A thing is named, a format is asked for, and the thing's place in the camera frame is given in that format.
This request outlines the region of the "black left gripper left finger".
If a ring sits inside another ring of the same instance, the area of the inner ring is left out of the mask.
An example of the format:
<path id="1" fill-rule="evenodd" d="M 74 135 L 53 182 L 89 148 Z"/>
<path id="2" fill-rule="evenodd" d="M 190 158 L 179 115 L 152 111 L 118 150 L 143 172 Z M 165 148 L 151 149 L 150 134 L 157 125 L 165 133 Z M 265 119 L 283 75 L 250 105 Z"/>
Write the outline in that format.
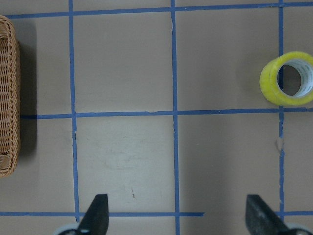
<path id="1" fill-rule="evenodd" d="M 105 235 L 109 227 L 109 204 L 107 194 L 97 194 L 77 231 L 79 235 Z"/>

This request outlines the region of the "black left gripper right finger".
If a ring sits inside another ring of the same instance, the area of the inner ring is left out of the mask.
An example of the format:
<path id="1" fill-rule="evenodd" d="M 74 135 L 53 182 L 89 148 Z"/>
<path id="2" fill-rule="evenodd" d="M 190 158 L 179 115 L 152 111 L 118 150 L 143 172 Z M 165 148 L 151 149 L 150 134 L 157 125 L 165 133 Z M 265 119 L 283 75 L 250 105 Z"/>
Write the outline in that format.
<path id="1" fill-rule="evenodd" d="M 245 223 L 251 235 L 284 235 L 290 230 L 257 194 L 246 197 Z"/>

